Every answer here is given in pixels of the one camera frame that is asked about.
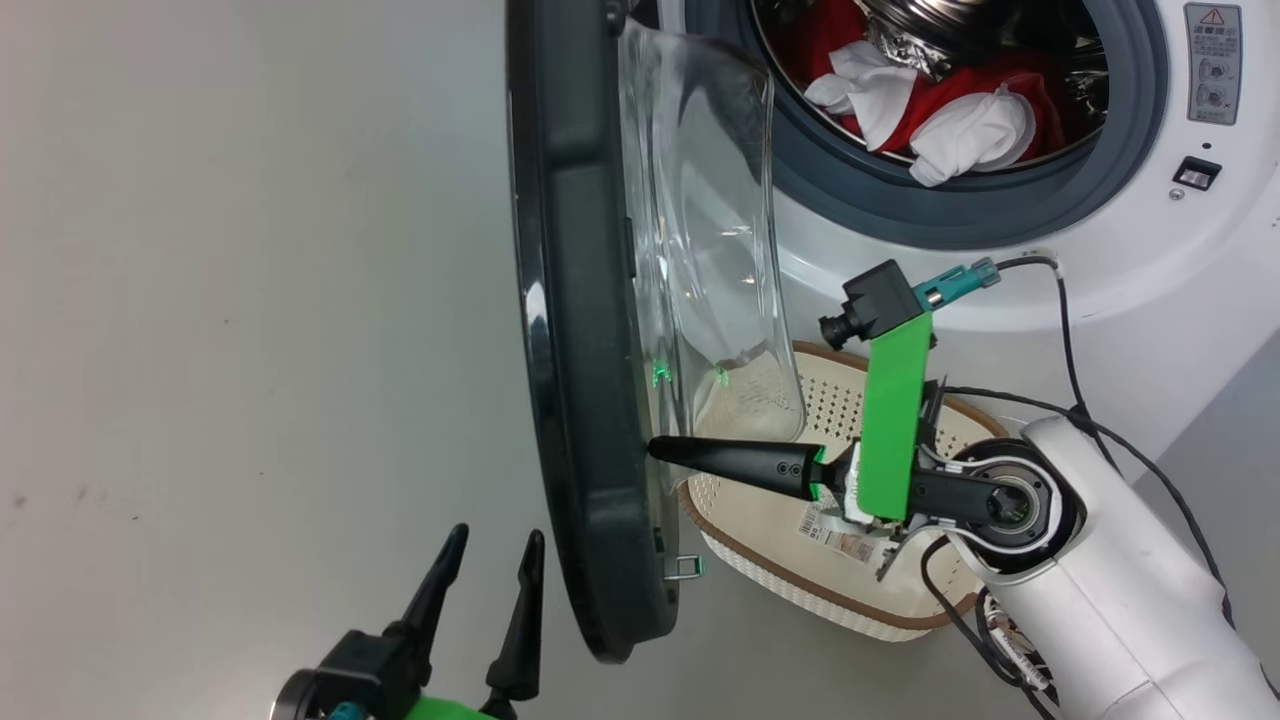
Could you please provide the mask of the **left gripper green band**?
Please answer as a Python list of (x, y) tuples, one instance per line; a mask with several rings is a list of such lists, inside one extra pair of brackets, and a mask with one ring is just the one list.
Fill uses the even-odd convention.
[[(431, 652), (445, 597), (456, 582), (470, 528), (456, 524), (413, 598), (399, 620), (388, 625), (388, 635), (406, 643), (410, 671), (419, 689), (433, 675)], [(541, 530), (531, 530), (518, 565), (518, 597), (498, 657), (486, 673), (490, 689), (484, 707), (474, 708), (454, 700), (422, 694), (406, 720), (516, 719), (516, 705), (535, 700), (541, 689), (541, 639), (547, 543)]]

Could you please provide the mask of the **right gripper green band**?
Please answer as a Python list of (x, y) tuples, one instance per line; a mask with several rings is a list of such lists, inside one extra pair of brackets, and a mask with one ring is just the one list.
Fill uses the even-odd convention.
[[(831, 491), (837, 503), (822, 509), (815, 525), (831, 536), (890, 538), (905, 546), (936, 518), (908, 509), (918, 466), (925, 370), (933, 338), (933, 314), (923, 313), (869, 341), (863, 393), (861, 434), (840, 460)], [(648, 443), (655, 460), (737, 482), (790, 498), (815, 501), (827, 486), (824, 448), (819, 445), (655, 437)]]

